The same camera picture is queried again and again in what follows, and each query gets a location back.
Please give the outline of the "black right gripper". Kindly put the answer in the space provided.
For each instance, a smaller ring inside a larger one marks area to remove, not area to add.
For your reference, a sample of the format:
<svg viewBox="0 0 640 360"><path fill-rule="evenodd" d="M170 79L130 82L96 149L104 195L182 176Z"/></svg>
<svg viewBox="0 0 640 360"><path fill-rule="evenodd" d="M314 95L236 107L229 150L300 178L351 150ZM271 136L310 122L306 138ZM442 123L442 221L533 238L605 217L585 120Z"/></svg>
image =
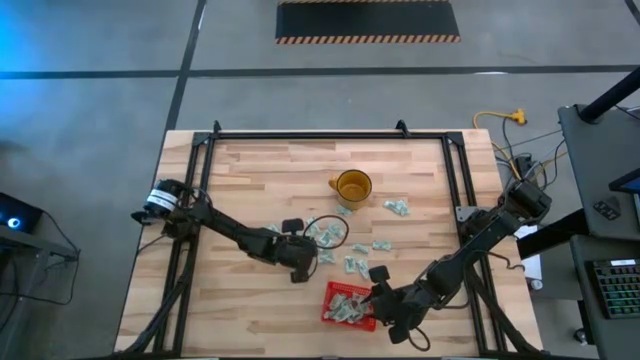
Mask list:
<svg viewBox="0 0 640 360"><path fill-rule="evenodd" d="M393 289L388 280L386 266L369 269L370 280L374 283L371 294L362 303L370 303L364 314L372 315L384 325L404 325L408 329L418 327L426 315L426 290L417 284L409 284Z"/></svg>

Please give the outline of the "red slotted plastic basket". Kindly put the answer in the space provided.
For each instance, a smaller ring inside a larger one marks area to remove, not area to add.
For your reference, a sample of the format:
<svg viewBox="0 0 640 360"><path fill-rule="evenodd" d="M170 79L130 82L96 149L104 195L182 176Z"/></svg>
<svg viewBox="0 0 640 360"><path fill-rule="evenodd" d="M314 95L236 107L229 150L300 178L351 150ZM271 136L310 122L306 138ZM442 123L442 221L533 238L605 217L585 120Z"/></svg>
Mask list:
<svg viewBox="0 0 640 360"><path fill-rule="evenodd" d="M334 311L329 309L329 303L335 294L343 294L346 296L346 299L341 304L341 306L335 309L340 311L342 306L346 304L351 304L353 306L352 304L353 299L363 299L368 295L370 295L371 291L368 288L364 288L364 287L358 287L358 286L339 283L339 282L329 282L326 287L324 301L322 305L322 311L321 311L322 322L329 323L329 324L344 325L347 327L355 328L355 329L366 331L366 332L373 332L376 329L376 319L372 315L367 315L362 318L357 318L357 320L354 323L325 320L323 318L323 314L327 311Z"/></svg>

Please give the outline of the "amber glass mug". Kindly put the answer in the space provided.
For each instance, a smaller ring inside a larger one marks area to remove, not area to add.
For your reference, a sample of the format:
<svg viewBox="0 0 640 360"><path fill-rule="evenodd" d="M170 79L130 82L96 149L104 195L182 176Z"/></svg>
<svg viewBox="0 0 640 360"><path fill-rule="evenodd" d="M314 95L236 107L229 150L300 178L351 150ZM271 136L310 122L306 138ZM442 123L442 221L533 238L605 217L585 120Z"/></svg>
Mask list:
<svg viewBox="0 0 640 360"><path fill-rule="evenodd" d="M357 169L349 169L330 178L328 185L338 194L339 204L351 211L366 206L372 192L371 178Z"/></svg>

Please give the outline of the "white paper sheet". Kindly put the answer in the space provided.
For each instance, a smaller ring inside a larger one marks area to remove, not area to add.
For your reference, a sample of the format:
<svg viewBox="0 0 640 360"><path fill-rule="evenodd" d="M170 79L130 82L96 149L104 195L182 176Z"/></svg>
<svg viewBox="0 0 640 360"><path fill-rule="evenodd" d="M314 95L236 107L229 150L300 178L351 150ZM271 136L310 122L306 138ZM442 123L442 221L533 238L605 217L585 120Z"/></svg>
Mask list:
<svg viewBox="0 0 640 360"><path fill-rule="evenodd" d="M534 234L538 230L537 225L523 225L514 234L517 239L517 243L520 243L520 239L527 235ZM522 264L525 267L524 274L527 278L533 280L542 280L542 268L541 259L539 255L532 255L529 257L521 256Z"/></svg>

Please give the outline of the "black diagonal desk bar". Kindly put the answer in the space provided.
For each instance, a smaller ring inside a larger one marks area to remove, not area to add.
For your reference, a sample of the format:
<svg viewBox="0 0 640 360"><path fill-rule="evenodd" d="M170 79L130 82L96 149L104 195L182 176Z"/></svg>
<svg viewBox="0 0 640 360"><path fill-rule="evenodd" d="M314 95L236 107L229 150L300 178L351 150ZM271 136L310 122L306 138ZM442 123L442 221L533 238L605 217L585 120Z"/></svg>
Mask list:
<svg viewBox="0 0 640 360"><path fill-rule="evenodd" d="M554 223L538 228L534 233L519 238L517 240L519 255L522 259L526 259L568 242L573 235L589 234L584 210L580 209Z"/></svg>

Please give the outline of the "dark grey desk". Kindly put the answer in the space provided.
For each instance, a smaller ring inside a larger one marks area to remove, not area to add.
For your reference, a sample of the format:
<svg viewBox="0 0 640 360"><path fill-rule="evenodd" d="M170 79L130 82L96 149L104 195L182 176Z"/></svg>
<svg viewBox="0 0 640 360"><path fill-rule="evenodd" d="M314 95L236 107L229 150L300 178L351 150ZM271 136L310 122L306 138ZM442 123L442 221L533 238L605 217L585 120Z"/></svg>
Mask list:
<svg viewBox="0 0 640 360"><path fill-rule="evenodd" d="M586 261L640 259L640 242L574 235L570 248L582 293L579 308L587 340L601 360L640 360L640 318L607 319L586 273Z"/></svg>

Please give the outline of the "black hazard-striped floor mat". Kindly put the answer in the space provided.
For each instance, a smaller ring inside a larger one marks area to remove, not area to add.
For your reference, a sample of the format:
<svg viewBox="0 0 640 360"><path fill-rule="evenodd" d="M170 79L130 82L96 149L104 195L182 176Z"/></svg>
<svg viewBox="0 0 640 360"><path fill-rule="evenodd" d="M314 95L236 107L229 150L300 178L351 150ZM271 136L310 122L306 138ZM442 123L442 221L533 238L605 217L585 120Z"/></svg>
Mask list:
<svg viewBox="0 0 640 360"><path fill-rule="evenodd" d="M278 45L461 41L449 0L282 0Z"/></svg>

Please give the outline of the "black backlit keyboard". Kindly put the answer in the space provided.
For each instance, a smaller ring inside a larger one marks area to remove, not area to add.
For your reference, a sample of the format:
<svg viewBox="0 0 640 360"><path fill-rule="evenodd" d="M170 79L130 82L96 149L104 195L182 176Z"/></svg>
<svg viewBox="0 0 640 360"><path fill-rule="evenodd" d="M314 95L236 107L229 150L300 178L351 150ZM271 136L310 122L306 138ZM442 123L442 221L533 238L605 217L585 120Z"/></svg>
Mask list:
<svg viewBox="0 0 640 360"><path fill-rule="evenodd" d="M640 318L640 259L586 261L585 268L605 318Z"/></svg>

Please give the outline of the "small black desk device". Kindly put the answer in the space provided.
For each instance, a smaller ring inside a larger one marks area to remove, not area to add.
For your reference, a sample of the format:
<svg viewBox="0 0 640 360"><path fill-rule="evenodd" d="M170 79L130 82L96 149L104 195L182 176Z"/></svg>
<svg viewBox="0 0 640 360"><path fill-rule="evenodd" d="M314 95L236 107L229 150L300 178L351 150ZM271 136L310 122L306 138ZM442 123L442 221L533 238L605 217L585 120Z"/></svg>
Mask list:
<svg viewBox="0 0 640 360"><path fill-rule="evenodd" d="M621 216L619 201L616 197L609 197L597 201L593 209L609 221L616 220Z"/></svg>

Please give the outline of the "black computer with blue light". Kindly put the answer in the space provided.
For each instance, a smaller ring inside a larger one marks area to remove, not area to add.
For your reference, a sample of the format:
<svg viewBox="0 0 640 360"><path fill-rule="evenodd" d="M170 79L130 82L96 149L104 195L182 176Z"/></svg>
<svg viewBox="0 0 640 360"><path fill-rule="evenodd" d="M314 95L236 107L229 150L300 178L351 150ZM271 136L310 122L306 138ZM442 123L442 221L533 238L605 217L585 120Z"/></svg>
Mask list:
<svg viewBox="0 0 640 360"><path fill-rule="evenodd" d="M0 192L0 225L32 234L43 214L40 208Z"/></svg>

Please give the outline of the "dark monitor screen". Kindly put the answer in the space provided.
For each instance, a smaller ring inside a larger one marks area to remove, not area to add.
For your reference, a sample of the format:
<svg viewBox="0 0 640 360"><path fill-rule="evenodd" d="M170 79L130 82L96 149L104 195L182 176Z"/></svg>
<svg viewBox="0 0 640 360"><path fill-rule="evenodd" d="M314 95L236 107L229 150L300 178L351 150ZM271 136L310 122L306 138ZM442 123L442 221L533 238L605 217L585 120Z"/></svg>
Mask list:
<svg viewBox="0 0 640 360"><path fill-rule="evenodd" d="M608 187L613 192L640 195L640 168L612 181Z"/></svg>

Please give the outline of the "black round pole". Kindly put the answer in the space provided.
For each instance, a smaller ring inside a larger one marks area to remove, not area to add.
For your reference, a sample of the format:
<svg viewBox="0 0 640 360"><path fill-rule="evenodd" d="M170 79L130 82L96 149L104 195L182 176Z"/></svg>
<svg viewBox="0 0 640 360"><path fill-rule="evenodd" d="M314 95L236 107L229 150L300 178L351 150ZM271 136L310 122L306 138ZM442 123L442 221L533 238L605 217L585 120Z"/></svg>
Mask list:
<svg viewBox="0 0 640 360"><path fill-rule="evenodd" d="M638 89L640 89L640 67L630 72L589 105L579 110L579 118L588 124L597 124L604 113Z"/></svg>

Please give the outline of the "black metal table frame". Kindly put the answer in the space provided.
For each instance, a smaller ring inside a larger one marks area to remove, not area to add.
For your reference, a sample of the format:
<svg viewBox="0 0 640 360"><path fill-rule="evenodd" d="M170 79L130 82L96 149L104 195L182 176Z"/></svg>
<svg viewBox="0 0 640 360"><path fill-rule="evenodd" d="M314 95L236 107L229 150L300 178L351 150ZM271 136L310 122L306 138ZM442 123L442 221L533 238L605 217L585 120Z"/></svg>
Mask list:
<svg viewBox="0 0 640 360"><path fill-rule="evenodd" d="M476 130L170 131L157 174L206 185L216 208L248 226L285 218L323 217L337 204L330 177L349 169L370 175L368 205L348 219L350 243L388 240L392 250L369 257L397 286L459 248L455 207L476 203L468 150L488 155ZM403 200L407 216L384 207ZM281 267L249 259L203 230L188 297L173 312L167 340L185 357L413 357L413 341L390 342L321 321L329 282L360 284L340 264L321 265L304 284Z"/></svg>

